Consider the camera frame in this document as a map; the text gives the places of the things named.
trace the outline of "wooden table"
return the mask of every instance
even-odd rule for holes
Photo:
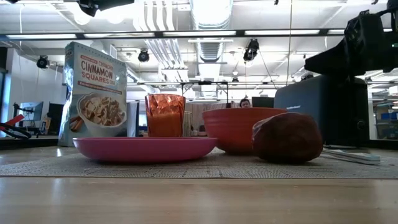
[[[0,151],[0,164],[59,151],[76,152]],[[390,224],[398,181],[3,177],[0,223]]]

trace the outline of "ceiling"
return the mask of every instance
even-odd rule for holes
[[[275,6],[274,0],[235,0],[233,4],[230,29],[344,29],[348,20],[356,17],[360,11],[369,9],[378,12],[386,8],[386,2],[380,0],[376,5],[363,0],[294,0],[292,8],[290,1],[280,1]],[[23,4],[6,4],[0,1],[0,34],[22,33],[54,33],[54,32],[120,32],[134,31],[132,18],[137,13],[135,8],[121,12],[124,20],[119,24],[110,23],[106,17],[92,18],[86,25],[79,25],[75,20],[75,12],[63,1],[21,1]],[[173,23],[177,30],[192,28],[189,1],[173,1]],[[385,28],[390,27],[389,17],[382,18]],[[221,62],[219,80],[230,81],[238,72],[239,80],[259,82],[265,78],[277,82],[292,81],[292,75],[297,73],[305,63],[306,58],[334,47],[341,37],[261,37],[258,38],[260,52],[252,63],[243,63],[243,52],[250,38],[234,38],[226,43]],[[21,48],[27,57],[37,58],[38,55],[49,55],[53,62],[63,63],[63,48],[69,41],[30,41],[8,43],[15,48]],[[83,41],[91,45],[93,41]],[[144,40],[102,40],[105,49],[113,45],[119,50],[119,59],[138,74],[140,81],[159,81],[159,62],[153,55],[150,60],[140,63],[137,53],[146,49]],[[188,77],[194,80],[198,77],[197,55],[195,44],[188,39],[178,39],[182,58],[188,67]],[[395,80],[395,73],[386,76]]]

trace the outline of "woven placemat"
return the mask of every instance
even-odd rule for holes
[[[369,166],[321,156],[301,165],[266,163],[251,156],[229,156],[215,149],[202,159],[176,164],[108,164],[81,154],[0,166],[0,176],[233,178],[233,179],[398,179],[398,158],[382,157]]]

